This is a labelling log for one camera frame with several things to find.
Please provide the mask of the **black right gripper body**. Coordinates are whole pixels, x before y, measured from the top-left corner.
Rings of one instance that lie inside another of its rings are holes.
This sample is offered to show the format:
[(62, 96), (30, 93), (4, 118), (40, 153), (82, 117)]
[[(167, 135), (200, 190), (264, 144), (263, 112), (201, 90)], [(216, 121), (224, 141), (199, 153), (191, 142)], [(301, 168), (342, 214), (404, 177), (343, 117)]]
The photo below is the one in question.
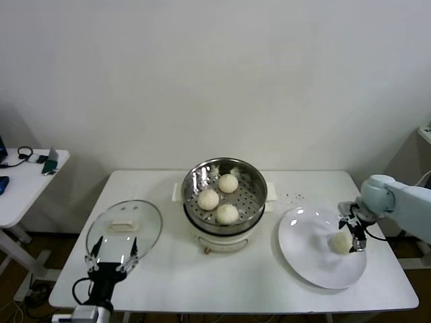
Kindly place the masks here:
[(357, 209), (357, 206), (350, 206), (350, 233), (353, 236), (365, 236), (366, 234), (365, 234), (363, 223), (355, 214), (356, 209)]

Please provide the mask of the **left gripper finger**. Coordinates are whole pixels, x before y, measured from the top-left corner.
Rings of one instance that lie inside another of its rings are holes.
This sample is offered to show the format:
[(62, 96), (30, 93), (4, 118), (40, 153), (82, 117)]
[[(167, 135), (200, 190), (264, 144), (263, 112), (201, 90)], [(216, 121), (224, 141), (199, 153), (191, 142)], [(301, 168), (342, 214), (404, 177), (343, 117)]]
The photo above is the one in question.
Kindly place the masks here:
[(137, 246), (137, 237), (135, 237), (131, 245), (129, 256), (126, 258), (124, 255), (122, 255), (120, 265), (116, 267), (116, 272), (119, 272), (119, 273), (131, 272), (139, 262), (138, 251), (139, 249)]
[(98, 241), (93, 245), (89, 254), (85, 255), (84, 260), (88, 268), (88, 272), (94, 272), (98, 270), (97, 256), (102, 245), (102, 236), (99, 237)]

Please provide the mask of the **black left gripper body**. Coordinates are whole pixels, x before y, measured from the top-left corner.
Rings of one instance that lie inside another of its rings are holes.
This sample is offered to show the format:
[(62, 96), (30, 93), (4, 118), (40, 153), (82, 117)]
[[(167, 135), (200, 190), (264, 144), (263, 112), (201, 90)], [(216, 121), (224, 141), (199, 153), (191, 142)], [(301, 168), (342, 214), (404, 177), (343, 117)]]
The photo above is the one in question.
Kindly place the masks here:
[(93, 285), (84, 305), (111, 306), (114, 287), (125, 280), (125, 271), (122, 271), (119, 262), (99, 262), (98, 269), (90, 272), (88, 278)]

